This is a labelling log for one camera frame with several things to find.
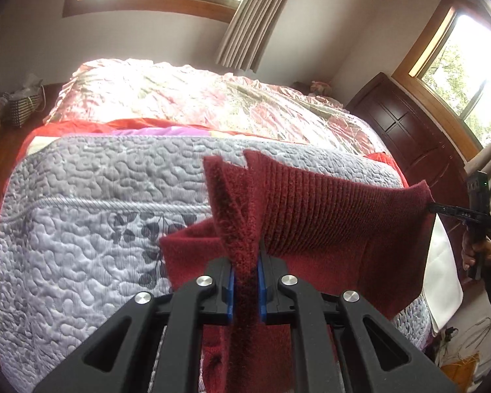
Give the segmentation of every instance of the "silver screw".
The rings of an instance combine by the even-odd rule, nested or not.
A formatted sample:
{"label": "silver screw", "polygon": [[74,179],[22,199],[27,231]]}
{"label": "silver screw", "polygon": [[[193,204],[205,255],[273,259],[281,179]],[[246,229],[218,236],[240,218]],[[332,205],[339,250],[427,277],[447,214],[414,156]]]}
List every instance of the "silver screw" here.
{"label": "silver screw", "polygon": [[197,278],[196,283],[201,287],[207,287],[212,284],[212,277],[208,275],[202,275]]}
{"label": "silver screw", "polygon": [[148,292],[142,291],[135,295],[135,301],[138,304],[145,304],[151,301],[151,295]]}
{"label": "silver screw", "polygon": [[360,300],[360,295],[356,291],[346,291],[342,296],[349,303],[355,303],[355,301]]}
{"label": "silver screw", "polygon": [[287,286],[291,286],[291,285],[294,285],[295,283],[297,283],[299,281],[299,278],[297,278],[296,276],[292,275],[292,274],[287,274],[287,275],[284,275],[282,277],[282,283],[284,285],[287,285]]}

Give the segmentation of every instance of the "floral bedspread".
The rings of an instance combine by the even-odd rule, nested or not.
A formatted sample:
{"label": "floral bedspread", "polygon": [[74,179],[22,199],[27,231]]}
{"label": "floral bedspread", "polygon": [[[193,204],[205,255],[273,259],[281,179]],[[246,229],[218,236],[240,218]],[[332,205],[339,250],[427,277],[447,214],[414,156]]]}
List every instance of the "floral bedspread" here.
{"label": "floral bedspread", "polygon": [[84,63],[63,87],[46,121],[127,118],[204,125],[357,155],[387,151],[371,127],[338,102],[246,77],[146,60]]}

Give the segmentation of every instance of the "headboard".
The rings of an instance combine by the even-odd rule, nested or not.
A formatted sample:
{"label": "headboard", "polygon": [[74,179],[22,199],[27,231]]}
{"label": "headboard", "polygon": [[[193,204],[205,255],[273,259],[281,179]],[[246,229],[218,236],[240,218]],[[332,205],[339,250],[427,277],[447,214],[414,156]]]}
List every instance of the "headboard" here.
{"label": "headboard", "polygon": [[[369,81],[346,109],[365,120],[382,138],[410,185],[425,179],[433,199],[446,205],[469,206],[464,161],[446,135],[384,73]],[[462,235],[465,227],[456,219],[440,216],[457,263],[462,269]]]}

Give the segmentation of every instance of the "window frame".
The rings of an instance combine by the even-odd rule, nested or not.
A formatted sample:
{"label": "window frame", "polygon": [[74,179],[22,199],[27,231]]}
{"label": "window frame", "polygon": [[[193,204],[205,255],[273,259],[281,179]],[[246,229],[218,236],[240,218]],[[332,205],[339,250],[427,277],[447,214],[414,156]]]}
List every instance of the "window frame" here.
{"label": "window frame", "polygon": [[[422,103],[457,146],[465,160],[469,161],[482,150],[482,145],[464,120],[418,77],[425,66],[436,57],[441,43],[449,37],[457,14],[467,14],[491,30],[491,18],[485,9],[469,0],[441,0],[392,78]],[[478,101],[475,97],[477,96],[471,99],[473,107]]]}
{"label": "window frame", "polygon": [[239,4],[237,0],[65,0],[62,17],[115,10],[151,10],[229,23]]}

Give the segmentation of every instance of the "basket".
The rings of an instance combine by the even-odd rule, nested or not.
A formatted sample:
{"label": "basket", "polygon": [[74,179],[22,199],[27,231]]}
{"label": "basket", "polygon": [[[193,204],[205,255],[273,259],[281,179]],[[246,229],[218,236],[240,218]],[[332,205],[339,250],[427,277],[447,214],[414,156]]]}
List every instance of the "basket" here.
{"label": "basket", "polygon": [[[42,109],[37,111],[37,108],[44,101]],[[22,127],[27,119],[33,112],[42,112],[45,109],[45,90],[44,87],[40,87],[38,94],[31,95],[29,97],[22,97],[14,101],[9,101],[9,110],[11,123],[15,127]]]}

